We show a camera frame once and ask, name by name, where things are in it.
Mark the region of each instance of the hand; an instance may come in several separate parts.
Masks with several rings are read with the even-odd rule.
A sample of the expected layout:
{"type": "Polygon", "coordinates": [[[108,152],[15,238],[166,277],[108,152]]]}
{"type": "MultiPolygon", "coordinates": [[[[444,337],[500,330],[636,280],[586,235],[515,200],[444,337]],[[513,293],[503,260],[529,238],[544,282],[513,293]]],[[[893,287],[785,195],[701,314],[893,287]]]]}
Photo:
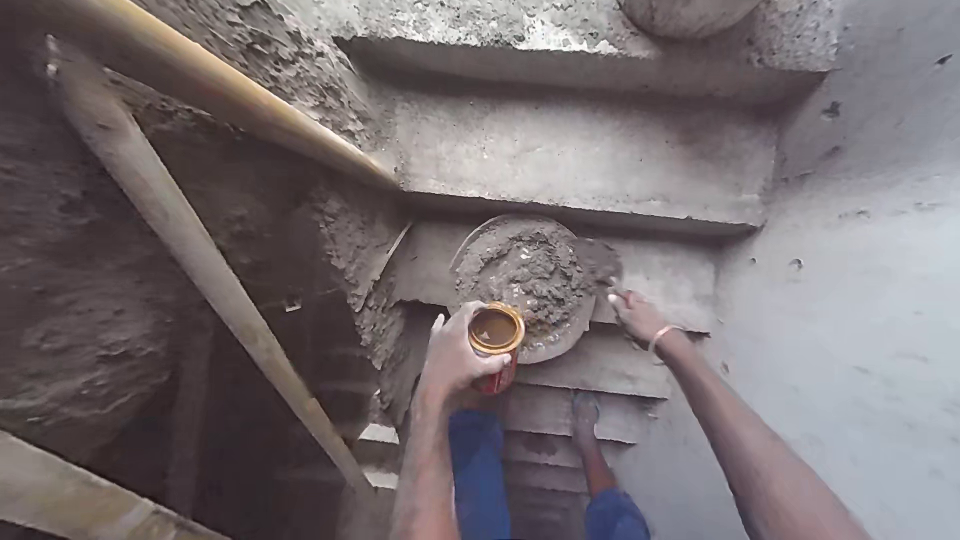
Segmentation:
{"type": "Polygon", "coordinates": [[[446,324],[443,315],[437,317],[437,322],[433,324],[420,388],[431,393],[435,399],[446,402],[474,380],[497,373],[510,363],[510,355],[483,358],[470,347],[468,325],[473,313],[485,306],[483,302],[470,302],[461,307],[446,324]]]}
{"type": "Polygon", "coordinates": [[[632,290],[607,289],[607,300],[613,305],[617,319],[627,333],[643,342],[644,346],[667,326],[660,312],[632,290]]]}

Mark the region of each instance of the red can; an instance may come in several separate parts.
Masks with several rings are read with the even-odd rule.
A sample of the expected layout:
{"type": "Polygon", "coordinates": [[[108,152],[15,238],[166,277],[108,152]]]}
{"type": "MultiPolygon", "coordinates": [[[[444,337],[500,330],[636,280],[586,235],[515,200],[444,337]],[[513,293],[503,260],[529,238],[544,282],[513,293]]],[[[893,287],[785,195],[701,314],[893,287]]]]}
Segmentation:
{"type": "Polygon", "coordinates": [[[523,317],[515,307],[491,302],[473,314],[468,338],[473,351],[480,356],[510,355],[510,363],[499,373],[481,377],[473,388],[483,394],[499,394],[516,376],[516,355],[526,335],[523,317]]]}

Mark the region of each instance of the bangle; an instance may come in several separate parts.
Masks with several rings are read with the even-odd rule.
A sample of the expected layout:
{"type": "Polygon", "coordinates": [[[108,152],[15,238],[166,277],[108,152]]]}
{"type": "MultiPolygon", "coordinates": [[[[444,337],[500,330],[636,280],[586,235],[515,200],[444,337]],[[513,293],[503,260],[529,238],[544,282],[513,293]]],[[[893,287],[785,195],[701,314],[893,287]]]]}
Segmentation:
{"type": "Polygon", "coordinates": [[[667,325],[667,326],[663,327],[662,329],[660,329],[660,331],[658,331],[656,334],[654,334],[654,338],[650,340],[650,347],[649,347],[647,350],[650,351],[651,353],[653,353],[653,354],[655,355],[655,354],[657,353],[657,342],[660,341],[660,339],[661,339],[662,337],[664,337],[664,336],[666,335],[666,333],[669,332],[669,331],[671,331],[671,330],[680,330],[680,331],[681,331],[681,330],[683,330],[683,329],[680,328],[680,327],[678,327],[678,326],[674,326],[674,325],[667,325]]]}

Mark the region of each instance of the brown liquid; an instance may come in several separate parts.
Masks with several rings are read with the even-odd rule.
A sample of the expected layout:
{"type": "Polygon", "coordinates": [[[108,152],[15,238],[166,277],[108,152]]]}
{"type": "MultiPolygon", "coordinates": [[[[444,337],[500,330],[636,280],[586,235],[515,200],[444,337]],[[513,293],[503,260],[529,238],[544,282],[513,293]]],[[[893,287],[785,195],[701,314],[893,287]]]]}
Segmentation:
{"type": "Polygon", "coordinates": [[[503,347],[516,335],[516,322],[510,315],[493,310],[478,312],[470,321],[470,333],[486,347],[503,347]]]}

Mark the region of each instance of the gold can rim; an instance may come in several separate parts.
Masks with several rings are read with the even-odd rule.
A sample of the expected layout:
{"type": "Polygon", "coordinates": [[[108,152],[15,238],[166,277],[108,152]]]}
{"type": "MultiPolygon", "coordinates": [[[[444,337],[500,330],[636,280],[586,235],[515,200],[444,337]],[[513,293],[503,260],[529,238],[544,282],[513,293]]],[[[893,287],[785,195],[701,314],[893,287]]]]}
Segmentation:
{"type": "Polygon", "coordinates": [[[480,341],[480,338],[473,333],[473,328],[470,328],[467,332],[470,347],[473,347],[473,349],[488,355],[503,355],[520,346],[520,343],[523,341],[523,337],[526,335],[526,327],[523,324],[523,317],[520,316],[520,311],[518,309],[513,306],[503,304],[502,302],[490,302],[485,307],[481,307],[480,310],[498,311],[500,313],[509,315],[516,324],[517,332],[514,334],[513,339],[508,341],[506,344],[499,347],[489,347],[480,341]]]}

